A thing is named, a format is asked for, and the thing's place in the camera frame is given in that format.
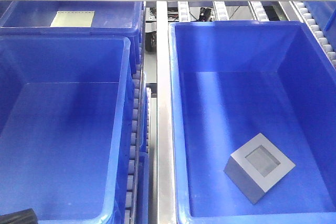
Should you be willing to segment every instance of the black object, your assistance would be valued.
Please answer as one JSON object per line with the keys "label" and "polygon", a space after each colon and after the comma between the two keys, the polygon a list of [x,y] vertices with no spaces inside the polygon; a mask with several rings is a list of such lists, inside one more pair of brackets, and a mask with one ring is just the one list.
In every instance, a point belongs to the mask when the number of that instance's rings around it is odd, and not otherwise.
{"label": "black object", "polygon": [[273,6],[264,6],[264,10],[265,10],[265,13],[267,14],[269,21],[280,20]]}
{"label": "black object", "polygon": [[38,224],[34,210],[27,209],[12,214],[1,215],[0,224]]}
{"label": "black object", "polygon": [[201,22],[209,21],[210,16],[211,16],[211,8],[202,7],[201,12],[200,12],[200,17],[198,18],[198,21],[201,21]]}
{"label": "black object", "polygon": [[156,31],[145,34],[145,49],[147,52],[156,51]]}

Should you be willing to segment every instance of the square metal part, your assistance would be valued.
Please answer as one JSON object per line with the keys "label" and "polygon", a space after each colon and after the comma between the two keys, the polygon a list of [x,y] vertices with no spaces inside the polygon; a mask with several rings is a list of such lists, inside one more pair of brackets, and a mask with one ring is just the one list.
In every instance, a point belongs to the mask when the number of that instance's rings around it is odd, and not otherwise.
{"label": "square metal part", "polygon": [[284,153],[259,133],[231,154],[224,171],[255,204],[294,167]]}

